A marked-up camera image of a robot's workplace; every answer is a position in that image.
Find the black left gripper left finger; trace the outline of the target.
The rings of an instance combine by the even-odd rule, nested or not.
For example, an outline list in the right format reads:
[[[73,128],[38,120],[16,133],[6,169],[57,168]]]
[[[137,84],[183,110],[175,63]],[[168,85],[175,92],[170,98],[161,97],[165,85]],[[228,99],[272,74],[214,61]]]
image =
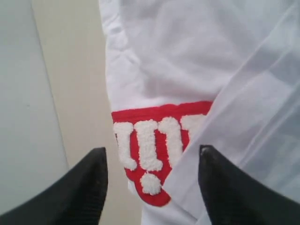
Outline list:
[[[91,150],[61,179],[4,213],[2,225],[97,225],[108,190],[106,149]]]

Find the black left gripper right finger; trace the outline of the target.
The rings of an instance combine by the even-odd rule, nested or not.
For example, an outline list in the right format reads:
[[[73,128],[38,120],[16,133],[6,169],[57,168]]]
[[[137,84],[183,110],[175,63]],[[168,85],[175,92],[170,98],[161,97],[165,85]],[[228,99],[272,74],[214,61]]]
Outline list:
[[[299,203],[271,190],[212,145],[199,147],[198,184],[213,225],[298,225]]]

